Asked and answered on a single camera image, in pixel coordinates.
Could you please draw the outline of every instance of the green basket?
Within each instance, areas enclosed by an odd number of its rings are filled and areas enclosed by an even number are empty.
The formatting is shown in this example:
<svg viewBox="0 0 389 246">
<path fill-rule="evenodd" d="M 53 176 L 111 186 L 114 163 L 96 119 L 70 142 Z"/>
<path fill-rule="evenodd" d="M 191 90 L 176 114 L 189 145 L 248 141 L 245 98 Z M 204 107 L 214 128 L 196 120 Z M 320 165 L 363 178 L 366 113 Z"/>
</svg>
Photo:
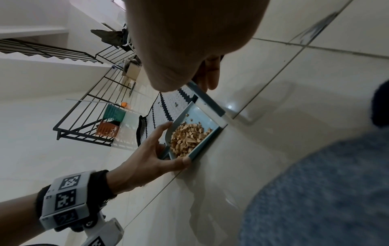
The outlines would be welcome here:
<svg viewBox="0 0 389 246">
<path fill-rule="evenodd" d="M 112 104 L 108 104 L 107 108 L 105 109 L 103 119 L 112 119 L 115 121 L 122 122 L 124 115 L 126 114 L 126 111 L 113 106 Z"/>
</svg>

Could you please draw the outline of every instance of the orange basket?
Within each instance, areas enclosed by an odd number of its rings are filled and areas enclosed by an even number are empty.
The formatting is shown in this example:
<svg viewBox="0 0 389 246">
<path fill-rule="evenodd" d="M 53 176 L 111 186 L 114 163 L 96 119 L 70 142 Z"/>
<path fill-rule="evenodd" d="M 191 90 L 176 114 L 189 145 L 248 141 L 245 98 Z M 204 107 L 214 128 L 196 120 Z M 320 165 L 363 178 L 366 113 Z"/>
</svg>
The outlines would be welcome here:
<svg viewBox="0 0 389 246">
<path fill-rule="evenodd" d="M 99 126 L 97 127 L 96 135 L 106 136 L 106 137 L 116 137 L 119 127 L 107 122 L 106 120 L 101 120 Z"/>
</svg>

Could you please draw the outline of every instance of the dustpan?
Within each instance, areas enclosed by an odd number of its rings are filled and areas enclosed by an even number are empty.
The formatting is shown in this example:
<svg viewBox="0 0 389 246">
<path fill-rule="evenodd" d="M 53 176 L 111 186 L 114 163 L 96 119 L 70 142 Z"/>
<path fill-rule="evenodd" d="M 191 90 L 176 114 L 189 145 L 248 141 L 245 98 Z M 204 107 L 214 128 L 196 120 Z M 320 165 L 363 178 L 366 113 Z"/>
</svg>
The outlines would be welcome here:
<svg viewBox="0 0 389 246">
<path fill-rule="evenodd" d="M 210 97 L 208 94 L 203 92 L 194 82 L 189 82 L 187 86 L 198 96 L 204 103 L 217 114 L 217 117 L 225 118 L 225 111 Z M 186 122 L 187 124 L 199 123 L 201 122 L 202 127 L 206 131 L 208 128 L 212 129 L 212 132 L 203 139 L 193 150 L 189 153 L 188 156 L 191 160 L 194 160 L 196 156 L 204 149 L 204 147 L 215 138 L 222 129 L 224 129 L 227 124 L 216 123 L 213 118 L 206 114 L 202 109 L 200 109 L 193 102 L 189 103 L 188 106 L 180 113 L 180 115 L 175 119 L 173 124 L 167 129 L 165 135 L 166 147 L 159 155 L 159 159 L 164 160 L 167 157 L 170 157 L 171 160 L 176 159 L 175 154 L 170 150 L 170 141 L 173 132 L 179 127 L 182 123 Z"/>
</svg>

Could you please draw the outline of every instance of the black metal rack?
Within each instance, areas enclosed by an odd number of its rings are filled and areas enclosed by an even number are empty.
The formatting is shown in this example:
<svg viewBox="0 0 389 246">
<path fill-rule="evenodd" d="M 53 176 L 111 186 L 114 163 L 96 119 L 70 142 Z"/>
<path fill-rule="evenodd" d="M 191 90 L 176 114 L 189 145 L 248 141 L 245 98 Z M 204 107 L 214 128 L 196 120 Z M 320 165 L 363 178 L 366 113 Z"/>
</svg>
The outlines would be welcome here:
<svg viewBox="0 0 389 246">
<path fill-rule="evenodd" d="M 120 103 L 129 97 L 134 89 L 133 85 L 123 81 L 122 68 L 113 65 L 112 68 L 90 88 L 81 100 L 113 103 L 121 107 Z M 106 103 L 77 102 L 70 111 L 54 126 L 57 131 L 57 140 L 60 138 L 111 146 L 113 137 L 97 136 L 96 130 L 102 120 Z"/>
<path fill-rule="evenodd" d="M 8 54 L 19 52 L 26 56 L 40 55 L 46 58 L 57 57 L 59 59 L 81 60 L 84 62 L 99 62 L 92 55 L 78 50 L 58 48 L 50 45 L 42 45 L 18 39 L 0 39 L 0 52 Z"/>
<path fill-rule="evenodd" d="M 108 48 L 98 52 L 96 54 L 96 59 L 99 56 L 113 64 L 119 64 L 124 59 L 131 59 L 136 56 L 134 49 L 131 46 L 129 46 L 129 48 L 131 49 L 130 51 L 125 51 L 120 47 L 111 45 Z"/>
</svg>

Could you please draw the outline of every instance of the debris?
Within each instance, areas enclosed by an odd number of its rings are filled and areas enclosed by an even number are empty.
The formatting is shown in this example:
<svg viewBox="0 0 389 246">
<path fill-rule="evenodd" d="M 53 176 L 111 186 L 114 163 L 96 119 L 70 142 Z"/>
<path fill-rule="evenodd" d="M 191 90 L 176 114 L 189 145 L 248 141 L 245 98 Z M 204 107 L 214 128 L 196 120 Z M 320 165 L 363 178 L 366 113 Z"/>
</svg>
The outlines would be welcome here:
<svg viewBox="0 0 389 246">
<path fill-rule="evenodd" d="M 177 157 L 184 157 L 191 153 L 211 132 L 211 128 L 204 132 L 200 122 L 198 124 L 184 122 L 171 135 L 170 149 Z"/>
</svg>

